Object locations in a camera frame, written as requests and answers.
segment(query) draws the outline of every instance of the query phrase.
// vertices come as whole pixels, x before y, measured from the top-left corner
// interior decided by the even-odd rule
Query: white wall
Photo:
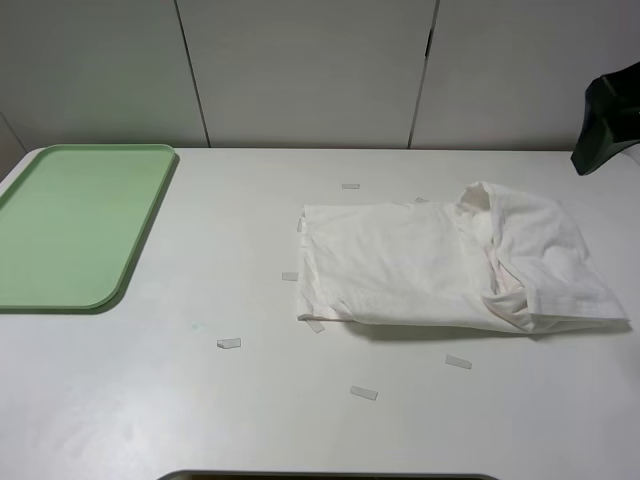
[[[180,0],[214,146],[406,148],[435,0]]]
[[[25,153],[0,114],[0,180],[6,177]]]
[[[413,148],[572,149],[594,78],[640,61],[638,0],[442,0]]]
[[[0,66],[0,109],[29,150],[206,146],[171,0],[2,2]]]

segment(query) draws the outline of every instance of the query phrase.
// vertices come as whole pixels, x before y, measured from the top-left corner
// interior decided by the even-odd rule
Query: white cloth
[[[560,206],[484,182],[457,203],[304,207],[299,320],[541,333],[625,314]]]

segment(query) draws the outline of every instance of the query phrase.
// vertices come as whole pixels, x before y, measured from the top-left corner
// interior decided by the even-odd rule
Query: plastic tray
[[[177,157],[59,145],[0,197],[0,312],[90,312],[126,288]]]

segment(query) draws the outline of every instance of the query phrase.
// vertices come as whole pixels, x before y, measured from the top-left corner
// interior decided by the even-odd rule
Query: black object
[[[640,142],[640,62],[596,78],[585,97],[582,132],[571,155],[579,175]]]

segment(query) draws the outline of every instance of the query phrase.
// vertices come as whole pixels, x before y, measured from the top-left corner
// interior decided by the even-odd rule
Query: white table
[[[0,317],[0,478],[171,471],[640,478],[640,334],[542,337],[294,317],[304,203],[454,200],[476,180],[561,200],[640,319],[640,167],[566,152],[178,149],[123,301]],[[33,158],[25,157],[2,188]],[[360,183],[342,190],[342,183]],[[221,350],[216,340],[242,338]],[[472,370],[444,363],[451,354]],[[352,385],[379,392],[372,402]]]

